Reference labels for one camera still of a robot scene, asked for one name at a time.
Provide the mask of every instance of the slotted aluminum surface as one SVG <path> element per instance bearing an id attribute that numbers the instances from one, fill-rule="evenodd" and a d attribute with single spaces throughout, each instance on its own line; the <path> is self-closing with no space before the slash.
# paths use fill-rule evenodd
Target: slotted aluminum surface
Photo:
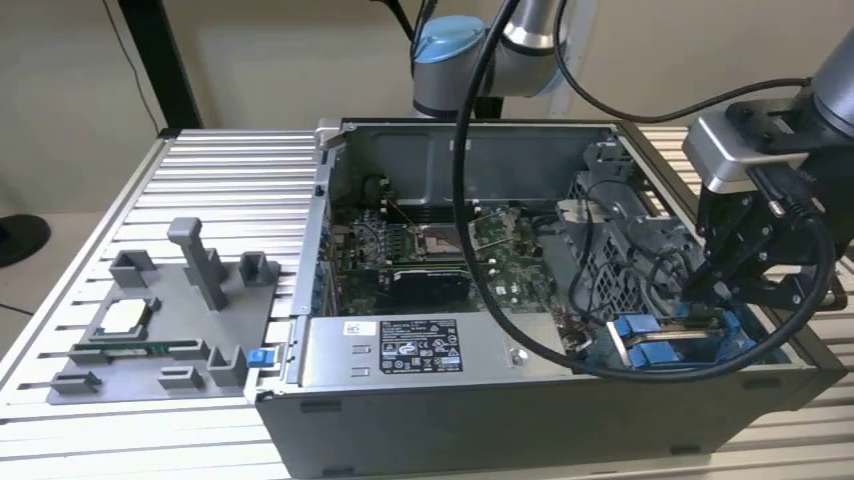
<path id="1" fill-rule="evenodd" d="M 697 192 L 699 178 L 681 151 L 685 129 L 650 128 L 645 133 Z M 153 157 L 160 164 L 140 171 L 139 187 L 123 193 L 128 205 L 119 204 L 99 226 L 104 241 L 99 245 L 95 238 L 95 255 L 81 256 L 79 268 L 69 269 L 68 288 L 52 294 L 33 318 L 43 328 L 37 332 L 37 325 L 28 327 L 24 336 L 32 335 L 32 344 L 24 348 L 24 341 L 13 347 L 23 352 L 23 360 L 0 392 L 0 419 L 5 419 L 0 422 L 0 460 L 5 460 L 0 478 L 287 478 L 260 418 L 243 399 L 44 404 L 44 382 L 65 362 L 51 353 L 63 352 L 79 339 L 80 327 L 92 318 L 109 286 L 112 254 L 119 248 L 148 248 L 159 261 L 177 261 L 177 252 L 164 241 L 176 215 L 206 220 L 203 237 L 226 258 L 244 250 L 264 250 L 283 263 L 267 341 L 287 335 L 283 320 L 290 314 L 311 195 L 311 132 L 185 132 L 176 142 L 155 148 Z M 838 270 L 853 292 L 850 262 L 841 263 Z M 811 322 L 849 367 L 854 366 L 851 305 L 843 312 L 818 314 Z M 9 362 L 7 357 L 0 372 Z M 807 408 L 757 420 L 711 456 L 442 478 L 797 479 L 851 478 L 851 472 L 854 374 Z"/>

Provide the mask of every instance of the blue latch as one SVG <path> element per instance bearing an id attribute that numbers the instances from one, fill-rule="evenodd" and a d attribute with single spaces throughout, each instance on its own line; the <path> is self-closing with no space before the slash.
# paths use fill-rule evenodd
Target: blue latch
<path id="1" fill-rule="evenodd" d="M 614 321 L 616 327 L 616 333 L 620 337 L 626 337 L 628 334 L 641 333 L 658 333 L 662 331 L 662 326 L 658 323 L 655 315 L 646 313 L 624 313 Z"/>
<path id="2" fill-rule="evenodd" d="M 635 345 L 628 349 L 628 360 L 634 368 L 654 367 L 681 361 L 677 351 L 667 342 L 649 342 Z"/>
<path id="3" fill-rule="evenodd" d="M 272 367 L 276 364 L 275 350 L 256 348 L 250 352 L 250 356 L 246 359 L 246 364 L 250 368 Z"/>

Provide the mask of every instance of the black cable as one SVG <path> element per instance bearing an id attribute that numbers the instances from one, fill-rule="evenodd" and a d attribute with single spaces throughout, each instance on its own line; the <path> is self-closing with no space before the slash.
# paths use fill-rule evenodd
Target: black cable
<path id="1" fill-rule="evenodd" d="M 665 300 L 658 295 L 658 291 L 653 291 L 653 287 L 655 285 L 655 274 L 658 273 L 658 270 L 661 270 L 662 265 L 666 261 L 667 257 L 662 255 L 655 260 L 655 263 L 653 263 L 653 269 L 650 270 L 650 274 L 646 277 L 646 288 L 643 290 L 646 292 L 647 298 L 650 299 L 650 302 L 653 303 L 653 306 L 658 308 L 658 310 L 662 312 L 662 315 L 667 315 L 670 309 L 665 305 Z"/>
<path id="2" fill-rule="evenodd" d="M 663 115 L 635 115 L 631 113 L 626 113 L 615 109 L 614 107 L 606 105 L 604 103 L 602 103 L 590 94 L 590 92 L 584 90 L 584 88 L 578 83 L 578 80 L 572 76 L 572 73 L 570 72 L 570 67 L 567 66 L 563 60 L 564 47 L 563 45 L 560 45 L 560 26 L 563 23 L 563 13 L 566 11 L 566 5 L 567 5 L 567 0 L 560 0 L 560 6 L 558 7 L 558 14 L 555 15 L 555 24 L 554 24 L 554 30 L 552 30 L 552 41 L 554 41 L 554 44 L 558 46 L 558 48 L 555 48 L 555 61 L 558 63 L 558 69 L 560 70 L 560 74 L 563 75 L 563 78 L 570 84 L 570 87 L 572 87 L 572 90 L 575 90 L 578 95 L 587 101 L 587 103 L 590 103 L 594 107 L 596 107 L 604 113 L 619 118 L 620 120 L 627 120 L 635 123 L 670 122 L 671 120 L 675 120 L 687 115 L 691 115 L 693 113 L 699 112 L 701 110 L 711 107 L 713 105 L 726 102 L 727 100 L 733 100 L 734 98 L 741 97 L 742 95 L 746 95 L 749 93 L 758 92 L 761 90 L 767 90 L 771 88 L 781 88 L 781 87 L 806 87 L 810 84 L 809 78 L 777 78 L 774 80 L 766 80 L 763 82 L 745 85 L 743 87 L 739 87 L 735 90 L 730 90 L 729 92 L 725 92 L 721 95 L 717 95 L 710 99 L 703 100 L 702 102 L 691 105 L 690 107 L 686 107 L 681 110 L 677 110 L 675 112 L 666 113 Z"/>
<path id="3" fill-rule="evenodd" d="M 793 313 L 789 319 L 782 323 L 779 328 L 746 352 L 742 352 L 729 360 L 701 369 L 677 371 L 677 372 L 658 372 L 658 371 L 631 371 L 614 368 L 606 368 L 595 365 L 588 365 L 564 354 L 555 352 L 548 347 L 542 345 L 536 340 L 526 335 L 526 333 L 516 327 L 510 321 L 507 315 L 502 311 L 500 305 L 495 301 L 495 297 L 490 292 L 486 279 L 482 275 L 478 257 L 475 249 L 471 244 L 471 238 L 468 237 L 468 221 L 466 218 L 466 140 L 468 138 L 468 126 L 471 124 L 471 111 L 474 108 L 475 98 L 480 90 L 480 84 L 490 64 L 492 54 L 498 45 L 498 41 L 504 31 L 504 27 L 510 21 L 510 17 L 519 5 L 519 0 L 506 0 L 490 32 L 487 33 L 486 40 L 478 60 L 474 66 L 474 72 L 471 80 L 466 89 L 466 96 L 463 98 L 463 104 L 456 115 L 456 125 L 454 130 L 454 157 L 452 157 L 452 203 L 454 203 L 454 225 L 459 234 L 462 243 L 463 259 L 466 260 L 466 266 L 468 267 L 468 274 L 472 282 L 478 288 L 480 299 L 486 305 L 487 311 L 498 323 L 502 330 L 507 333 L 523 348 L 531 351 L 531 353 L 539 355 L 550 362 L 571 368 L 579 372 L 595 375 L 612 380 L 624 380 L 635 382 L 655 382 L 655 383 L 673 383 L 687 382 L 695 380 L 703 380 L 718 377 L 723 374 L 735 372 L 751 365 L 759 360 L 769 352 L 779 348 L 793 335 L 806 325 L 810 320 L 813 312 L 821 305 L 830 285 L 830 278 L 834 273 L 835 266 L 835 247 L 830 232 L 825 227 L 821 219 L 811 217 L 803 222 L 803 226 L 809 232 L 810 237 L 814 238 L 817 244 L 818 262 L 813 278 L 813 290 L 801 302 L 798 310 Z"/>
<path id="4" fill-rule="evenodd" d="M 35 315 L 35 313 L 32 313 L 31 311 L 24 310 L 23 308 L 13 307 L 12 305 L 7 305 L 5 303 L 0 303 L 0 308 L 5 308 L 7 310 L 12 310 L 13 312 L 28 315 L 31 317 Z"/>
<path id="5" fill-rule="evenodd" d="M 412 25 L 410 24 L 410 19 L 406 16 L 406 12 L 403 11 L 400 2 L 398 0 L 376 0 L 376 1 L 383 3 L 383 5 L 388 7 L 388 10 L 391 10 L 391 13 L 395 16 L 395 19 L 398 20 L 398 25 L 400 25 L 400 29 L 406 34 L 406 38 L 411 42 L 415 39 L 415 32 L 412 31 Z"/>
<path id="6" fill-rule="evenodd" d="M 383 254 L 383 250 L 384 250 L 383 241 L 379 238 L 379 233 L 376 233 L 376 230 L 374 230 L 371 226 L 367 225 L 366 223 L 354 223 L 352 226 L 364 228 L 371 233 L 371 235 L 374 235 L 374 238 L 376 239 L 376 253 L 371 257 L 371 261 L 375 261 L 376 259 L 379 259 L 379 256 Z"/>
<path id="7" fill-rule="evenodd" d="M 415 33 L 412 34 L 412 43 L 410 45 L 410 75 L 415 74 L 415 56 L 418 53 L 418 44 L 422 41 L 422 34 L 424 32 L 424 25 L 432 17 L 432 13 L 436 10 L 438 0 L 422 0 L 422 6 L 418 9 L 418 17 L 415 17 Z"/>
<path id="8" fill-rule="evenodd" d="M 551 225 L 558 220 L 559 218 L 556 213 L 550 213 L 547 215 L 539 215 L 534 217 L 534 219 L 531 220 L 531 232 L 534 233 L 534 235 L 538 235 L 540 228 L 543 228 L 546 225 Z"/>
<path id="9" fill-rule="evenodd" d="M 682 270 L 685 273 L 685 276 L 682 277 L 682 283 L 685 284 L 685 282 L 687 282 L 689 277 L 691 276 L 691 259 L 689 257 L 689 254 L 685 253 L 685 251 L 679 248 L 679 247 L 671 247 L 669 249 L 666 249 L 662 254 L 670 254 L 670 255 L 675 255 L 677 258 L 679 258 L 679 261 L 682 262 Z"/>
<path id="10" fill-rule="evenodd" d="M 107 11 L 107 18 L 109 19 L 109 26 L 112 27 L 112 32 L 116 34 L 116 40 L 119 40 L 119 47 L 121 48 L 121 53 L 124 54 L 124 58 L 128 61 L 131 70 L 133 70 L 133 81 L 136 82 L 136 91 L 139 92 L 139 98 L 143 101 L 145 112 L 148 112 L 148 118 L 151 119 L 151 123 L 155 126 L 155 133 L 160 133 L 160 127 L 157 126 L 155 115 L 153 113 L 151 113 L 151 107 L 148 106 L 148 102 L 145 101 L 145 95 L 143 93 L 143 84 L 139 79 L 139 72 L 136 71 L 136 65 L 133 65 L 133 61 L 131 60 L 131 55 L 128 54 L 128 49 L 125 48 L 124 42 L 121 41 L 121 35 L 119 34 L 119 27 L 116 27 L 116 21 L 112 18 L 112 12 L 109 11 L 107 0 L 101 0 L 101 4 L 104 5 L 104 10 Z"/>

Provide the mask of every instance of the white wall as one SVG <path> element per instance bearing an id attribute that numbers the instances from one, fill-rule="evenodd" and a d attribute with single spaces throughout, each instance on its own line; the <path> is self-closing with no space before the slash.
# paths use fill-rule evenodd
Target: white wall
<path id="1" fill-rule="evenodd" d="M 415 19 L 418 0 L 404 0 Z M 436 16 L 490 19 L 500 0 L 444 1 Z M 367 0 L 167 1 L 207 126 L 311 128 L 323 117 L 407 116 L 408 43 Z M 507 115 L 542 117 L 548 100 L 512 99 Z"/>
<path id="2" fill-rule="evenodd" d="M 107 208 L 155 137 L 99 0 L 0 2 L 0 213 Z"/>
<path id="3" fill-rule="evenodd" d="M 751 82 L 813 75 L 854 27 L 851 0 L 594 1 L 579 82 L 604 103 L 645 115 Z M 570 105 L 574 118 L 607 117 L 582 98 Z"/>

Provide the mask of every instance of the motherboard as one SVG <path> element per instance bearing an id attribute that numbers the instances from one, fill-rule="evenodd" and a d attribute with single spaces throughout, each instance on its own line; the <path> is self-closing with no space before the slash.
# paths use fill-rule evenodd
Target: motherboard
<path id="1" fill-rule="evenodd" d="M 519 205 L 475 206 L 468 233 L 482 271 L 510 313 L 559 312 L 534 217 Z M 350 213 L 334 227 L 339 314 L 484 310 L 463 261 L 450 207 L 399 205 Z"/>

